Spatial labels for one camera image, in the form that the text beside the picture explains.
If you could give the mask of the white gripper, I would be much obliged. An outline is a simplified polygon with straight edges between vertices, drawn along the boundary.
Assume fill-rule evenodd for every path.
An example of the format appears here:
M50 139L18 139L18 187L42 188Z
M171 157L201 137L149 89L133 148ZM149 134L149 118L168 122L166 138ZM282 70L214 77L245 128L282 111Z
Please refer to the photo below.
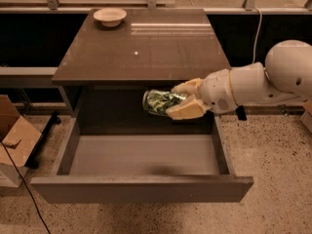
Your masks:
M171 92L192 95L188 96L180 104L166 110L166 113L173 120L200 118L208 110L216 114L222 114L232 112L238 107L232 94L230 71L228 69L211 73L204 80L195 78L180 83L174 86Z

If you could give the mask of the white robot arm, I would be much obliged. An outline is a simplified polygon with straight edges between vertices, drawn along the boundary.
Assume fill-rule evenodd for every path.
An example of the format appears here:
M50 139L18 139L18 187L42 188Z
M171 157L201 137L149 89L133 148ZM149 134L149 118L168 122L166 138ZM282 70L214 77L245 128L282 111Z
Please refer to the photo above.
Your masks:
M208 111L233 112L247 104L284 104L312 98L312 45L286 40L265 62L221 69L172 88L186 99L166 110L174 120L200 118Z

